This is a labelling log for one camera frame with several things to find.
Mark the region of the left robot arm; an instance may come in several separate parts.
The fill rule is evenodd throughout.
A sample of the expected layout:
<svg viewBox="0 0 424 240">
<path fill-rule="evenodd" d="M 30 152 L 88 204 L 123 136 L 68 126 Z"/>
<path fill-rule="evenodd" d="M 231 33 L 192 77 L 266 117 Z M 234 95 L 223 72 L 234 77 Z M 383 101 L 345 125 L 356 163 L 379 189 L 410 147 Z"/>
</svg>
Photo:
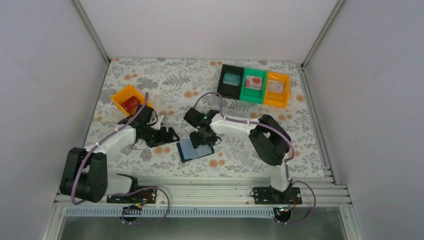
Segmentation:
<svg viewBox="0 0 424 240">
<path fill-rule="evenodd" d="M 121 196 L 136 189 L 137 178 L 128 174 L 111 174 L 108 159 L 128 145 L 141 140 L 155 148 L 180 140 L 172 127 L 161 126 L 155 110 L 139 105 L 135 114 L 118 122 L 106 137 L 86 148 L 73 147 L 67 154 L 59 192 L 70 196 L 72 203 L 99 202 L 105 196 Z"/>
</svg>

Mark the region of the black bin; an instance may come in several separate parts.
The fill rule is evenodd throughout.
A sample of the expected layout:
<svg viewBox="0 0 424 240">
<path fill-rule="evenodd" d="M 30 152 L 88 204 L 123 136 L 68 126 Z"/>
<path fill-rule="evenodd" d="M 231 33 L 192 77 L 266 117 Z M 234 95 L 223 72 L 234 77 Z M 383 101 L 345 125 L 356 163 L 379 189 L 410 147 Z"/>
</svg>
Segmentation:
<svg viewBox="0 0 424 240">
<path fill-rule="evenodd" d="M 222 97 L 239 100 L 244 70 L 244 67 L 223 64 L 218 80 L 217 92 Z"/>
</svg>

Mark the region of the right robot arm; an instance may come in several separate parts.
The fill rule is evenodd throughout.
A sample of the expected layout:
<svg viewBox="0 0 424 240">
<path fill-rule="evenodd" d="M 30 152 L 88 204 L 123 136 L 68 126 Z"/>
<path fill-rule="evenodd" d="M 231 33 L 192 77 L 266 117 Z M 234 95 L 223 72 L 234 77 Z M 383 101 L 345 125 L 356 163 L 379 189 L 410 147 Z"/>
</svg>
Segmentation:
<svg viewBox="0 0 424 240">
<path fill-rule="evenodd" d="M 278 193 L 286 193 L 291 188 L 284 157 L 292 147 L 292 140 L 272 116 L 240 118 L 224 115 L 218 110 L 201 113 L 191 107 L 183 119 L 195 131 L 189 134 L 189 143 L 178 146 L 182 159 L 188 160 L 191 153 L 206 156 L 206 149 L 212 149 L 221 135 L 246 137 L 258 157 L 270 166 L 270 188 Z"/>
</svg>

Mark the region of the pale card stack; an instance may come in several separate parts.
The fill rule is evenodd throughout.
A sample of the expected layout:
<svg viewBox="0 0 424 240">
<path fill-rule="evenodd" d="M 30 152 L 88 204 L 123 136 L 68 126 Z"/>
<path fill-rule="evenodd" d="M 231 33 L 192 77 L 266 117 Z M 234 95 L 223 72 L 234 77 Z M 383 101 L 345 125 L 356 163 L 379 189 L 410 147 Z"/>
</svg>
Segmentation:
<svg viewBox="0 0 424 240">
<path fill-rule="evenodd" d="M 285 89 L 285 83 L 279 80 L 268 80 L 268 91 L 276 94 L 283 94 Z"/>
</svg>

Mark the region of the orange bin left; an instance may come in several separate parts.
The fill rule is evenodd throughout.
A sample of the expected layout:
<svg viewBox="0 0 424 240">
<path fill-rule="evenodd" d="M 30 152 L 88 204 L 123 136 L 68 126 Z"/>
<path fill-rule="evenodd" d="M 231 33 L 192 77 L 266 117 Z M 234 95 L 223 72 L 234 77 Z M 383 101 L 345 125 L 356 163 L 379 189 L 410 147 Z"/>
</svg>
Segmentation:
<svg viewBox="0 0 424 240">
<path fill-rule="evenodd" d="M 112 95 L 110 99 L 127 117 L 134 115 L 137 106 L 145 102 L 145 96 L 131 84 Z"/>
</svg>

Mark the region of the aluminium mounting rail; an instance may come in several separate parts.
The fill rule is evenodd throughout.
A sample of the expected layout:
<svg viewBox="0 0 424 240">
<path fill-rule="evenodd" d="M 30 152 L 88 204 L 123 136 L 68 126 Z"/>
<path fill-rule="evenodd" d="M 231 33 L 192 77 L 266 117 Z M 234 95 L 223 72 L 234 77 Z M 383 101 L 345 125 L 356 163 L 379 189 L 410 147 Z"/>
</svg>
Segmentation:
<svg viewBox="0 0 424 240">
<path fill-rule="evenodd" d="M 141 186 L 163 189 L 173 207 L 251 207 L 254 187 L 267 187 L 267 177 L 170 177 L 139 176 Z M 298 207 L 350 206 L 345 185 L 335 185 L 331 177 L 298 178 L 302 203 Z"/>
</svg>

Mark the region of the floral table mat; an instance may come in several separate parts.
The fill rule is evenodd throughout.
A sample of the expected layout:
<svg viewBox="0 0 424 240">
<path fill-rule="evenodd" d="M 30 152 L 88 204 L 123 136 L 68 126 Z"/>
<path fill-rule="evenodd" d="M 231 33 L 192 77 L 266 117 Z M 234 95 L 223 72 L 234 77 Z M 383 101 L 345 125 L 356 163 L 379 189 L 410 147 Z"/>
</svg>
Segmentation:
<svg viewBox="0 0 424 240">
<path fill-rule="evenodd" d="M 223 65 L 285 74 L 290 79 L 286 108 L 279 108 L 214 95 Z M 240 118 L 272 116 L 289 134 L 294 152 L 289 152 L 288 169 L 293 178 L 320 178 L 325 175 L 319 147 L 301 86 L 297 65 L 291 61 L 211 60 L 173 58 L 113 58 L 101 88 L 86 138 L 91 145 L 113 131 L 125 114 L 112 96 L 132 85 L 149 93 L 149 102 L 162 124 L 172 127 L 181 139 L 194 131 L 184 120 L 190 107 L 206 113 L 223 109 L 226 115 Z M 162 177 L 268 177 L 269 167 L 258 157 L 248 138 L 222 135 L 214 154 L 182 163 L 175 143 L 147 148 L 144 142 L 128 144 L 108 158 L 110 172 L 133 176 Z"/>
</svg>

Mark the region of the teal card stack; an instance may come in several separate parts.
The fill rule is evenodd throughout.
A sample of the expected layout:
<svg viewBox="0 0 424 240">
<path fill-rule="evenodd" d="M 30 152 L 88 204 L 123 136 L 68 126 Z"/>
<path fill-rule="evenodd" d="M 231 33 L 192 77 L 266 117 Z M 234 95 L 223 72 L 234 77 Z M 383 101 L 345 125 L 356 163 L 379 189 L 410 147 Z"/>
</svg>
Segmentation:
<svg viewBox="0 0 424 240">
<path fill-rule="evenodd" d="M 222 83 L 225 85 L 231 85 L 235 87 L 240 86 L 241 76 L 232 73 L 225 73 L 222 78 Z"/>
</svg>

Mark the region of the orange bin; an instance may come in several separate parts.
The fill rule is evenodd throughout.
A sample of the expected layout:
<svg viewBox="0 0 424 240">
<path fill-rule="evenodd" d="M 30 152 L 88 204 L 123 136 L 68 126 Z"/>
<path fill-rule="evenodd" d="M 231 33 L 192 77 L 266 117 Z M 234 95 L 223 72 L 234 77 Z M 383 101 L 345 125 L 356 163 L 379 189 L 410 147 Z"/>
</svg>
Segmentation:
<svg viewBox="0 0 424 240">
<path fill-rule="evenodd" d="M 112 95 L 110 99 L 127 117 L 134 115 L 137 106 L 145 102 L 145 96 L 131 84 Z"/>
<path fill-rule="evenodd" d="M 276 72 L 267 72 L 263 104 L 278 108 L 286 108 L 289 98 L 290 76 Z"/>
</svg>

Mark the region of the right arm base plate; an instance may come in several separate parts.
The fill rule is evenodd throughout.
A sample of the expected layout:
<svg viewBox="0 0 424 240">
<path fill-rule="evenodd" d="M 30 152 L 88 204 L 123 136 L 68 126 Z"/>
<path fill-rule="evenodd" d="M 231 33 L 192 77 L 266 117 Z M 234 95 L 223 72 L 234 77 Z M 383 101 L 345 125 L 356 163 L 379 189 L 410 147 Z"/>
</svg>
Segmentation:
<svg viewBox="0 0 424 240">
<path fill-rule="evenodd" d="M 254 198 L 256 205 L 300 205 L 303 203 L 300 188 L 293 186 L 283 192 L 271 186 L 254 187 L 249 195 Z"/>
</svg>

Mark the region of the orange bin right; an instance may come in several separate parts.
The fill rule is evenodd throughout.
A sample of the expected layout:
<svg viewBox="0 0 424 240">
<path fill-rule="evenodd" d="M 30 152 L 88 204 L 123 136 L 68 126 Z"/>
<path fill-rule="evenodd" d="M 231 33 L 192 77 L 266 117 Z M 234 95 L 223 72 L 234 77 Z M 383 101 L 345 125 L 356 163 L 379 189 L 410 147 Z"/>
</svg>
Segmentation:
<svg viewBox="0 0 424 240">
<path fill-rule="evenodd" d="M 286 108 L 289 98 L 290 76 L 276 72 L 267 72 L 263 104 L 278 108 Z"/>
</svg>

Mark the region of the green bin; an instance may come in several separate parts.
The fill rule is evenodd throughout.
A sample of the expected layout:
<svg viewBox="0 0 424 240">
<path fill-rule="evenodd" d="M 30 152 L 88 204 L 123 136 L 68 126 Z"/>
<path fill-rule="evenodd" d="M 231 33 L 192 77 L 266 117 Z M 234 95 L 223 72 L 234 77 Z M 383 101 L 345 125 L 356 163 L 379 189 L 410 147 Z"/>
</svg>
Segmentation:
<svg viewBox="0 0 424 240">
<path fill-rule="evenodd" d="M 245 68 L 239 99 L 241 101 L 262 104 L 267 85 L 267 72 L 264 70 Z"/>
</svg>

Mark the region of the white red card stack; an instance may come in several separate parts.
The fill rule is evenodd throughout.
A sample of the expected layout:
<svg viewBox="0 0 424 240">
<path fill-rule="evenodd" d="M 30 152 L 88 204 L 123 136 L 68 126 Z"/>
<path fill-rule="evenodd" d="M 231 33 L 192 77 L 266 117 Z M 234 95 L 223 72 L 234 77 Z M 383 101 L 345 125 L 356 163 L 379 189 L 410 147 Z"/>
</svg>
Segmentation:
<svg viewBox="0 0 424 240">
<path fill-rule="evenodd" d="M 263 85 L 263 78 L 260 76 L 246 75 L 244 87 L 255 91 L 260 91 Z"/>
</svg>

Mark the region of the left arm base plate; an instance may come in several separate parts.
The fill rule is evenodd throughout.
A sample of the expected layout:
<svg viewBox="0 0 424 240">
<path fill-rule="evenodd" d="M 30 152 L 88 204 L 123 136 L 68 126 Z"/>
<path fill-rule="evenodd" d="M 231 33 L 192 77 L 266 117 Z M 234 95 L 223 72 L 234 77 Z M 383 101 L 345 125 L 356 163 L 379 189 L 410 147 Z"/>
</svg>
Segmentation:
<svg viewBox="0 0 424 240">
<path fill-rule="evenodd" d="M 158 190 L 146 189 L 128 196 L 111 195 L 106 198 L 108 204 L 154 204 Z"/>
</svg>

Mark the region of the blue leather card holder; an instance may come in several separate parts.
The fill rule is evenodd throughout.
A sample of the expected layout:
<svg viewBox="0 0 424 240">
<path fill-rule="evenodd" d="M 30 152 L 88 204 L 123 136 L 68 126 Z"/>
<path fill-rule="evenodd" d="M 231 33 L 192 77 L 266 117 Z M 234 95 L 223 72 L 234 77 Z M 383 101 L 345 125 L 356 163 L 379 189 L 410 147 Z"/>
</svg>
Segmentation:
<svg viewBox="0 0 424 240">
<path fill-rule="evenodd" d="M 210 145 L 202 145 L 195 148 L 190 139 L 180 140 L 176 143 L 176 147 L 180 161 L 182 163 L 206 157 L 215 153 L 214 148 Z"/>
</svg>

